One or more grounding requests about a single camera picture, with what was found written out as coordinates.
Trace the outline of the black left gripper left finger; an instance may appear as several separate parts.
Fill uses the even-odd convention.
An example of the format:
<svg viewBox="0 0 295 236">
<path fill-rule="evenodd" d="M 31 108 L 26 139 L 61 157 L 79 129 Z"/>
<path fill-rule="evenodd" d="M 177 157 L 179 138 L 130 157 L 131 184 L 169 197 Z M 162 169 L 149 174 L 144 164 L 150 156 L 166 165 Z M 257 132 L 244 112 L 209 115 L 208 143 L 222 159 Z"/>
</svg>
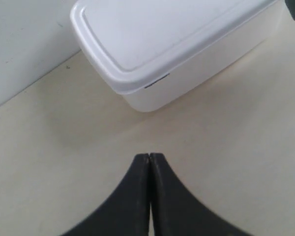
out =
<svg viewBox="0 0 295 236">
<path fill-rule="evenodd" d="M 147 236 L 149 155 L 137 154 L 112 194 L 65 236 Z"/>
</svg>

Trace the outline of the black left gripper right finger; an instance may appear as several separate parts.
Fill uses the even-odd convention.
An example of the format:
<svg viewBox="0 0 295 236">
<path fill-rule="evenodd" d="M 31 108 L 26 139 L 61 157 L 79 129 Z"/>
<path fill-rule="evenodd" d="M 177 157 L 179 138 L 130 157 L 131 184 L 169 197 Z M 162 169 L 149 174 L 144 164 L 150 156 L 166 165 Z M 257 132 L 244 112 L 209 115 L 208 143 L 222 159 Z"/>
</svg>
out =
<svg viewBox="0 0 295 236">
<path fill-rule="evenodd" d="M 156 236 L 245 236 L 197 200 L 165 155 L 150 154 L 151 209 Z"/>
</svg>

